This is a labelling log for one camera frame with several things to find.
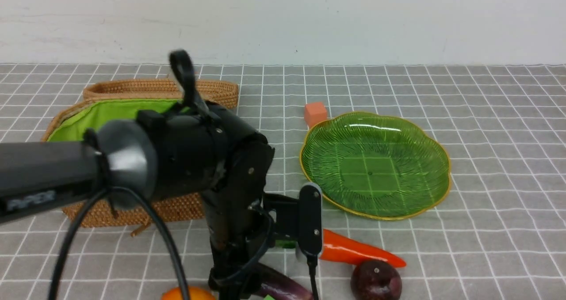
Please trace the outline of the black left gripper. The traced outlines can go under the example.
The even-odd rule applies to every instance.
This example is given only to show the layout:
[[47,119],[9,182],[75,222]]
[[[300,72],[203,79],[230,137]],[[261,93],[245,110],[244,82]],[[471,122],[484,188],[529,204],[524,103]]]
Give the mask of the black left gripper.
[[269,248],[273,218],[261,207],[263,190],[201,194],[214,266],[208,284],[221,300],[248,299],[260,288],[256,266]]

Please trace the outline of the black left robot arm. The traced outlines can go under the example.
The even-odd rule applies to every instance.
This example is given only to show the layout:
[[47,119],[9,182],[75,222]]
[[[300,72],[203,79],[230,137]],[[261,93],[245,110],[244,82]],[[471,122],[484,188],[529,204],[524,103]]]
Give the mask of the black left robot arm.
[[81,141],[1,145],[1,222],[84,201],[69,226],[51,276],[58,296],[70,245],[95,203],[142,207],[168,248],[180,287],[186,275],[164,220],[150,204],[200,194],[210,229],[214,266],[210,287],[221,300],[260,290],[260,258],[272,246],[275,222],[260,206],[275,150],[267,138],[216,103],[176,103],[113,120]]

